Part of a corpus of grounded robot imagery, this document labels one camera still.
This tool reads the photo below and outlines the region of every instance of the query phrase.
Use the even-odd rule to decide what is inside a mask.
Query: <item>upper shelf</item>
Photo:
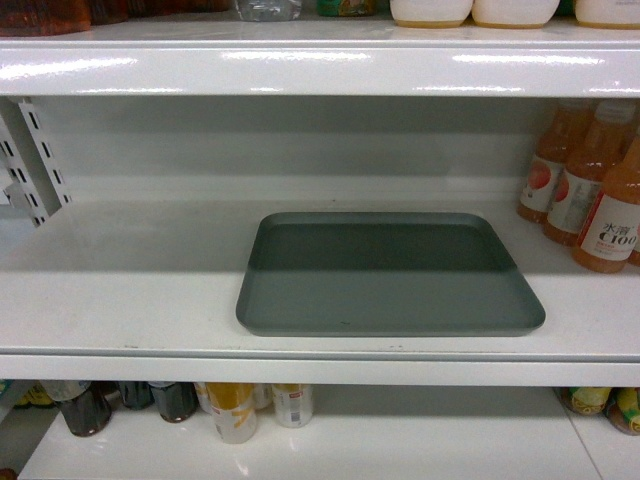
[[[396,27],[390,16],[185,14],[0,40],[4,95],[635,97],[640,32]]]

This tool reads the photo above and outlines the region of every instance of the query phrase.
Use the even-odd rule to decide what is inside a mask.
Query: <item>plastic tray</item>
[[[517,336],[545,312],[493,228],[462,213],[278,213],[236,306],[262,336]]]

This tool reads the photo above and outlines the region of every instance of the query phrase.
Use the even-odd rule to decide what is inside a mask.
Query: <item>white shelf surface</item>
[[[387,14],[249,23],[186,14],[0,39],[4,95],[634,97],[640,32],[396,27]]]
[[[119,409],[86,439],[58,416],[20,478],[601,480],[548,389],[325,385],[315,393],[307,426],[280,427],[269,409],[241,445],[223,444],[201,411],[172,425],[154,407]]]
[[[481,215],[546,321],[515,338],[252,335],[235,305],[258,223],[296,210]],[[0,269],[5,378],[632,386],[640,375],[640,269],[579,267],[512,202],[74,203]]]

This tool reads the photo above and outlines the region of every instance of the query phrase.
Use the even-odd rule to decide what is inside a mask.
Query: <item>product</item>
[[[92,25],[124,22],[129,18],[127,0],[87,0],[91,9]]]
[[[256,410],[262,410],[271,405],[271,397],[273,392],[271,385],[268,383],[254,383],[253,384],[253,402]]]
[[[325,17],[363,17],[374,15],[376,0],[318,0],[318,15]]]
[[[604,410],[611,424],[627,435],[640,435],[640,388],[614,390]]]
[[[147,382],[116,382],[122,405],[131,410],[142,410],[153,403],[151,387]]]
[[[244,443],[256,431],[258,419],[251,383],[207,383],[213,420],[224,443]]]
[[[578,0],[575,10],[584,27],[640,28],[640,0]]]
[[[313,387],[304,383],[272,385],[276,420],[287,428],[299,428],[313,416]]]
[[[558,102],[551,127],[538,140],[527,184],[520,195],[517,211],[522,218],[536,223],[545,220],[567,157],[583,141],[590,122],[587,100]]]
[[[547,237],[575,245],[607,171],[623,158],[622,150],[635,105],[624,100],[601,102],[584,143],[567,159],[544,225]]]
[[[189,0],[127,0],[129,15],[132,17],[152,17],[171,15],[189,10]]]
[[[283,22],[300,16],[302,0],[235,0],[235,7],[245,22]]]
[[[636,243],[633,252],[631,252],[631,255],[629,255],[627,263],[635,265],[636,267],[640,267],[640,242]]]
[[[109,423],[111,407],[95,382],[42,380],[40,383],[74,435],[94,435]]]
[[[193,384],[193,388],[195,388],[196,390],[200,408],[202,408],[202,410],[209,414],[213,413],[213,408],[211,407],[211,399],[209,398],[209,392],[207,392],[207,384],[204,382],[195,382]]]
[[[160,416],[169,423],[183,422],[196,411],[198,400],[192,383],[149,382]]]
[[[473,0],[391,0],[391,14],[400,27],[458,27],[471,12]]]
[[[489,28],[541,28],[555,13],[560,0],[475,0],[473,20]]]
[[[624,268],[640,229],[640,136],[611,168],[573,248],[573,259],[601,273]]]
[[[39,37],[91,27],[85,0],[2,0],[0,37]]]
[[[573,387],[560,390],[566,407],[580,415],[595,415],[604,410],[611,392],[610,387]]]

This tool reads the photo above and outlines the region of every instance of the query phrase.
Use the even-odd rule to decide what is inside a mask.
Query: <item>bottle label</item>
[[[564,165],[533,156],[527,184],[520,195],[520,203],[536,212],[546,212],[564,170]]]
[[[67,402],[86,392],[91,382],[87,380],[40,380],[40,385],[44,387],[47,395],[54,402]]]
[[[242,443],[256,430],[258,423],[253,397],[231,410],[212,407],[213,420],[220,438],[226,443]]]
[[[626,260],[638,241],[638,227],[640,205],[621,202],[600,190],[580,233],[578,245],[603,260]]]
[[[312,387],[303,385],[299,390],[287,391],[274,386],[273,403],[281,425],[294,428],[306,425],[313,415]]]
[[[563,232],[580,233],[601,184],[576,177],[565,170],[547,215],[549,223]]]

